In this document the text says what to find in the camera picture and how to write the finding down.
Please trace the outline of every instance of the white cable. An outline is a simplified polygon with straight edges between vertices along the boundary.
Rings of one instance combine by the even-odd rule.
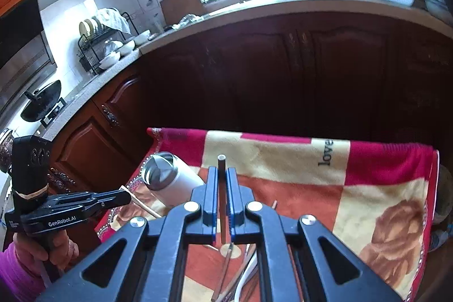
[[[245,281],[247,280],[248,276],[252,273],[253,269],[257,266],[257,264],[258,264],[257,252],[255,251],[253,253],[253,256],[252,256],[249,264],[245,268],[245,271],[244,271],[243,275],[241,276],[241,279],[239,280],[236,291],[234,293],[234,302],[239,302],[239,297],[241,296],[242,287],[244,287]]]

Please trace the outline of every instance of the bottle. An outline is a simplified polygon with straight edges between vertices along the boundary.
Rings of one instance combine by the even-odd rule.
[[[204,184],[185,162],[166,151],[148,157],[140,175],[151,193],[167,207],[190,201],[192,190]]]

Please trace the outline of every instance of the kitchen counter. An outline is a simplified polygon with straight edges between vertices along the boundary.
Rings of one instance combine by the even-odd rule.
[[[423,25],[453,39],[453,29],[431,16],[428,12],[381,0],[251,0],[233,4],[205,15],[203,21],[195,22],[179,30],[165,32],[134,50],[101,75],[96,76],[64,108],[42,133],[42,137],[47,140],[53,140],[71,117],[96,92],[119,72],[123,71],[124,68],[139,59],[141,55],[185,37],[235,22],[302,12],[353,12],[387,16]]]
[[[235,22],[304,12],[351,12],[386,16],[428,27],[453,39],[453,28],[427,11],[382,0],[251,0],[209,13],[201,22],[169,31],[143,45],[140,50],[142,54],[146,54],[176,40]]]
[[[135,49],[119,62],[115,63],[105,72],[99,74],[87,83],[75,96],[67,103],[64,109],[58,114],[51,124],[42,132],[41,137],[46,140],[53,140],[64,125],[73,117],[75,113],[91,99],[106,83],[113,79],[127,66],[135,62],[142,55],[140,48]]]

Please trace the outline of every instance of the towel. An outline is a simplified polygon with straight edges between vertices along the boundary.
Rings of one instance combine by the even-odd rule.
[[[170,151],[204,181],[209,166],[225,154],[227,166],[236,168],[239,183],[250,187],[257,201],[270,206],[277,200],[277,212],[294,219],[315,215],[403,299],[414,299],[434,214],[438,152],[431,147],[190,129],[148,132],[154,142],[147,156]],[[165,215],[168,209],[144,186],[139,169],[128,188]],[[110,210],[98,236],[106,240],[138,215],[153,219],[133,203]],[[243,252],[243,245],[235,246],[225,285]],[[215,252],[190,245],[183,301],[210,301],[225,253],[225,246]],[[256,289],[251,301],[259,300]]]
[[[101,24],[114,30],[131,33],[129,23],[121,16],[116,8],[102,8],[96,13],[96,17]]]

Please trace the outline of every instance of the tiled wall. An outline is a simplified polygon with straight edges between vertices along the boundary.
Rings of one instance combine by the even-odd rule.
[[[130,0],[59,0],[41,11],[42,25],[58,67],[52,79],[62,81],[62,96],[88,78],[77,57],[80,21],[94,16],[99,8],[111,7],[120,12],[134,10]]]

